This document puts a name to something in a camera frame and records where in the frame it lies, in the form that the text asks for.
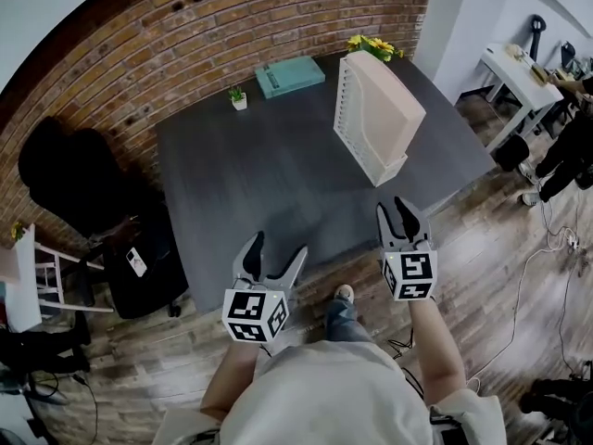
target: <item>tabletop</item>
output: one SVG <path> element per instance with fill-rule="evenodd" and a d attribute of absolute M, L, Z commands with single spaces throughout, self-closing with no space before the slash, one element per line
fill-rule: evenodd
<path fill-rule="evenodd" d="M 484 63 L 505 82 L 522 104 L 529 104 L 532 110 L 539 110 L 563 99 L 552 84 L 539 85 L 531 73 L 534 60 L 525 54 L 522 61 L 511 57 L 504 44 L 491 43 L 482 55 Z"/>
<path fill-rule="evenodd" d="M 397 177 L 374 188 L 333 129 L 339 58 L 317 59 L 325 83 L 266 100 L 251 80 L 242 84 L 247 110 L 222 92 L 157 126 L 171 223 L 200 312 L 220 307 L 234 257 L 259 230 L 270 273 L 303 244 L 307 273 L 378 245 L 377 202 L 393 206 L 399 195 L 425 210 L 494 167 L 457 110 L 398 58 L 388 67 L 426 117 Z"/>

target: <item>potted plant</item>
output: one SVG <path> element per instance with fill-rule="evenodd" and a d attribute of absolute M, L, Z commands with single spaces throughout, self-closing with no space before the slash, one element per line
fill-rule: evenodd
<path fill-rule="evenodd" d="M 348 53 L 353 53 L 355 51 L 366 51 L 384 62 L 391 61 L 391 57 L 394 54 L 399 57 L 404 57 L 402 49 L 397 49 L 393 45 L 382 41 L 379 38 L 367 38 L 362 34 L 352 36 L 348 40 Z"/>
<path fill-rule="evenodd" d="M 237 110 L 244 110 L 247 108 L 247 94 L 241 90 L 240 85 L 236 85 L 229 89 L 229 97 L 233 102 L 234 108 Z"/>

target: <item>person's left arm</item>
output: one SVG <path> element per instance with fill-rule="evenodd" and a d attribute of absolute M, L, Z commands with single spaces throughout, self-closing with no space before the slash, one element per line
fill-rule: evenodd
<path fill-rule="evenodd" d="M 234 342 L 226 351 L 200 405 L 200 412 L 224 420 L 237 399 L 253 382 L 259 344 Z"/>

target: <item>white pillar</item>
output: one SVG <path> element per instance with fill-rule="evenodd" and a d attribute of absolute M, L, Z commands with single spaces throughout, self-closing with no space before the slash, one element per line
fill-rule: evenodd
<path fill-rule="evenodd" d="M 455 104 L 506 0 L 430 0 L 414 64 Z"/>

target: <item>small green plant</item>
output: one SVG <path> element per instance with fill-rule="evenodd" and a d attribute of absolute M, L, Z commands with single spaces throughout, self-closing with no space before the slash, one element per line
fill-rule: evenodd
<path fill-rule="evenodd" d="M 239 102 L 243 100 L 243 91 L 240 85 L 236 85 L 229 89 L 229 97 L 233 102 Z"/>

